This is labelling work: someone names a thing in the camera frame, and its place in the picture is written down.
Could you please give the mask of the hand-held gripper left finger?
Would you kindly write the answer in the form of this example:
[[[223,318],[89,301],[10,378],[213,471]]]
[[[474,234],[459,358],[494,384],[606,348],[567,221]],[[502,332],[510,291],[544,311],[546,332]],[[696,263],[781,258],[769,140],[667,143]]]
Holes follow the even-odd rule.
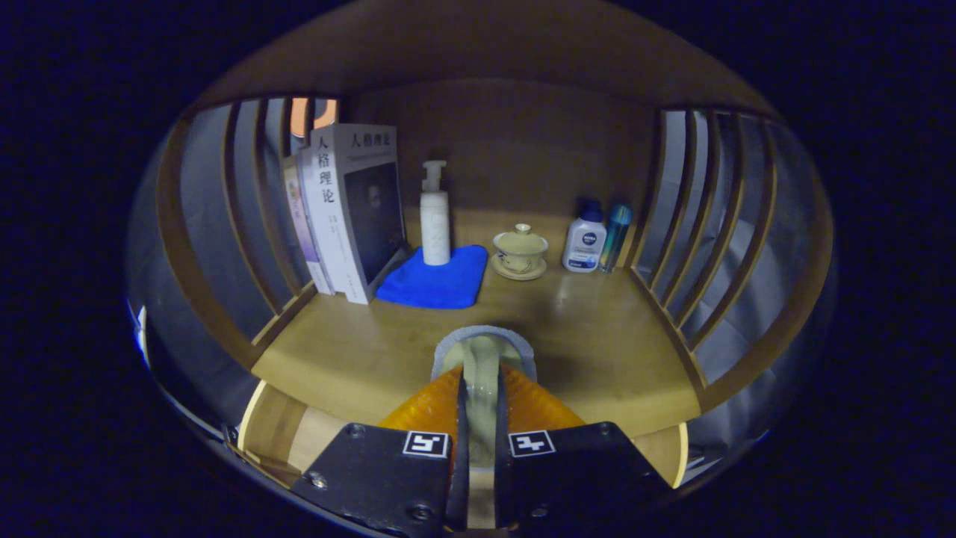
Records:
[[[366,534],[448,535],[468,523],[463,371],[452,368],[379,426],[348,423],[291,492]]]

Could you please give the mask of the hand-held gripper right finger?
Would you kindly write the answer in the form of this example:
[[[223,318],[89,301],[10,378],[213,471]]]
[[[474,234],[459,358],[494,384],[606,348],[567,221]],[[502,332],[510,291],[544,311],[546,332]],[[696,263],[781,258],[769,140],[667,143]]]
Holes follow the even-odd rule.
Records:
[[[617,424],[584,422],[519,368],[499,378],[494,508],[508,531],[628,531],[673,487]]]

